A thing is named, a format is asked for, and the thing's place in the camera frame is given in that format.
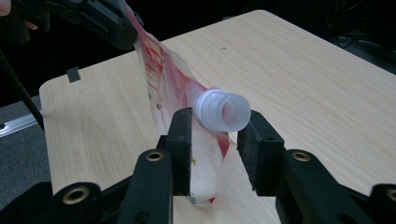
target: plastic bag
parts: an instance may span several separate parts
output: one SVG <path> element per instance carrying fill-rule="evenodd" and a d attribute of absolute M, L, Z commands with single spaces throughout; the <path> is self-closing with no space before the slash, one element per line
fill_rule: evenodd
<path fill-rule="evenodd" d="M 236 162 L 226 161 L 227 152 L 236 149 L 228 132 L 237 132 L 248 124 L 248 101 L 240 95 L 201 85 L 175 52 L 147 33 L 124 2 L 121 6 L 138 32 L 134 48 L 147 76 L 148 98 L 158 135 L 167 135 L 176 111 L 192 107 L 191 195 L 188 199 L 193 204 L 208 206 L 224 188 Z"/>

